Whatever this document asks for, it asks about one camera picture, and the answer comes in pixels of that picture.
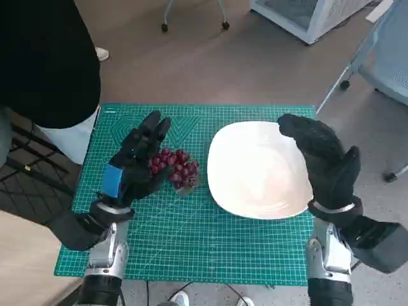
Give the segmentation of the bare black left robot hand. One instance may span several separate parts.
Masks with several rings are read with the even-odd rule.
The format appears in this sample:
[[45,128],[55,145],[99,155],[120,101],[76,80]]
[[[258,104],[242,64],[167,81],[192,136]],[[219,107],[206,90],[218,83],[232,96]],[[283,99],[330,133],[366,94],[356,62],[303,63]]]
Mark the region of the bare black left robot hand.
[[120,150],[109,160],[102,176],[101,201],[113,208],[130,207],[159,189],[168,168],[152,172],[149,162],[159,152],[171,126],[155,110],[123,139]]

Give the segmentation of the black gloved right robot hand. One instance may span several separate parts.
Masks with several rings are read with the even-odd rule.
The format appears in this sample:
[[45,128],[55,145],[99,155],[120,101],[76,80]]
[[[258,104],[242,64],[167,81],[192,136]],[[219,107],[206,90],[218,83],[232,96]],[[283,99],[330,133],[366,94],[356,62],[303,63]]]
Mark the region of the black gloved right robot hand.
[[304,156],[314,201],[330,210],[352,204],[361,170],[359,148],[345,150],[334,130],[318,120],[284,114],[278,124]]

